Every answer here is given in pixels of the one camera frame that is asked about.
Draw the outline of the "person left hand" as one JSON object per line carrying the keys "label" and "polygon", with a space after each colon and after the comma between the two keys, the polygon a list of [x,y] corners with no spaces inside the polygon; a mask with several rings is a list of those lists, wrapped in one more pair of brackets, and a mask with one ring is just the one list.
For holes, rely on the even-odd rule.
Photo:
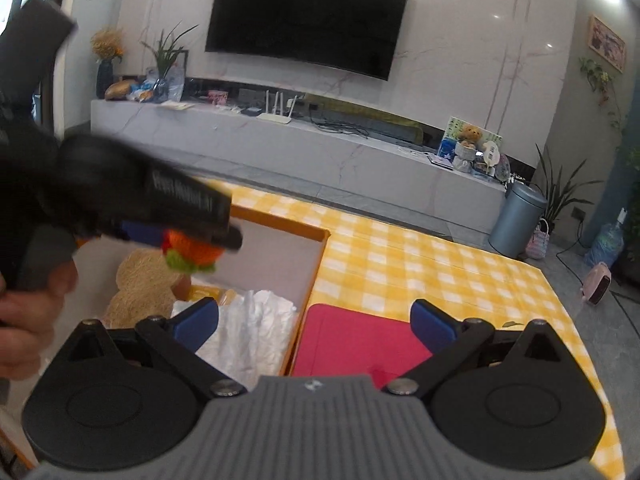
{"label": "person left hand", "polygon": [[1,377],[24,380],[37,374],[41,355],[54,338],[54,324],[65,297],[74,291],[78,273],[73,261],[61,264],[38,292],[1,296]]}

